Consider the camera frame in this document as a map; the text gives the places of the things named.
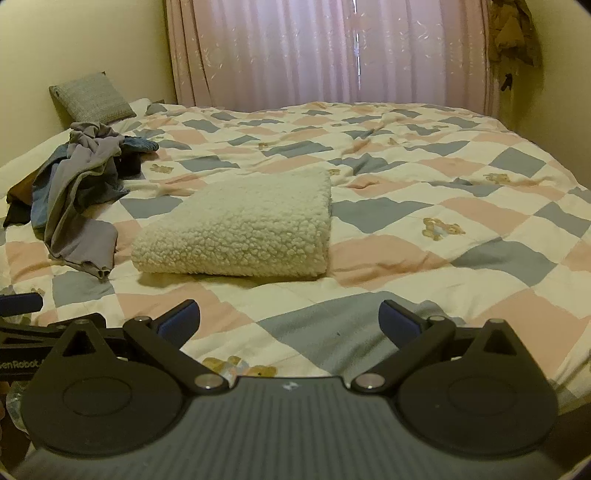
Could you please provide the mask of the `cream fleece vest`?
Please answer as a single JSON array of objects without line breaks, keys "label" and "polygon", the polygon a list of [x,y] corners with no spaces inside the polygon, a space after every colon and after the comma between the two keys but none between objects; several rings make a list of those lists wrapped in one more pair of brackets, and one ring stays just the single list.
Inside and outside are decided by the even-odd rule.
[{"label": "cream fleece vest", "polygon": [[329,266],[332,182],[324,168],[208,185],[134,238],[144,273],[318,277]]}]

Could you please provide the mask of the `grey clothes pile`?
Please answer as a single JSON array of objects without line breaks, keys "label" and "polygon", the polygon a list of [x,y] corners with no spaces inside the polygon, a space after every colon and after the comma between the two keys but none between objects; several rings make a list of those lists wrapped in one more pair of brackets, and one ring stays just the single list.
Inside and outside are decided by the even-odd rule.
[{"label": "grey clothes pile", "polygon": [[105,279],[114,265],[118,232],[84,212],[125,196],[123,181],[138,176],[142,158],[158,149],[152,140],[102,123],[75,122],[69,140],[8,190],[3,226],[29,223],[52,259]]}]

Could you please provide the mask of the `checkered quilt on bed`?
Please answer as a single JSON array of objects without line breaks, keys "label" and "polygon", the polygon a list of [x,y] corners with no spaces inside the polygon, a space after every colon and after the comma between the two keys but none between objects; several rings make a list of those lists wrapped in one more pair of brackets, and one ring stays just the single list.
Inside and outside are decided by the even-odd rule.
[{"label": "checkered quilt on bed", "polygon": [[[153,104],[117,124],[151,139],[106,280],[54,263],[28,225],[1,231],[1,290],[42,295],[33,324],[98,312],[118,326],[185,299],[185,352],[219,374],[352,378],[390,355],[378,310],[478,327],[506,320],[568,405],[590,396],[590,193],[499,121],[429,104],[314,102],[256,113]],[[311,281],[143,275],[136,234],[217,182],[308,166],[332,177],[329,270]]]}]

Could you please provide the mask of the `grey square pillow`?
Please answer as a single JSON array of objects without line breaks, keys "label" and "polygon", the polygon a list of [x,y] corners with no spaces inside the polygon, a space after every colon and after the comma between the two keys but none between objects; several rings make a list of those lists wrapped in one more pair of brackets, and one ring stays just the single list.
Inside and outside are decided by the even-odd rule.
[{"label": "grey square pillow", "polygon": [[109,125],[136,116],[104,72],[52,85],[49,92],[75,122]]}]

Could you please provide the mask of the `pink curtain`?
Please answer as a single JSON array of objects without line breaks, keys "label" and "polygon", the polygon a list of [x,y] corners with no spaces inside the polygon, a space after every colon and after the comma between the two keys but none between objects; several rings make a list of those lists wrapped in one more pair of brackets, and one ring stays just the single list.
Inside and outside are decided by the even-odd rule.
[{"label": "pink curtain", "polygon": [[176,98],[267,110],[313,101],[498,110],[488,5],[452,0],[169,1]]}]

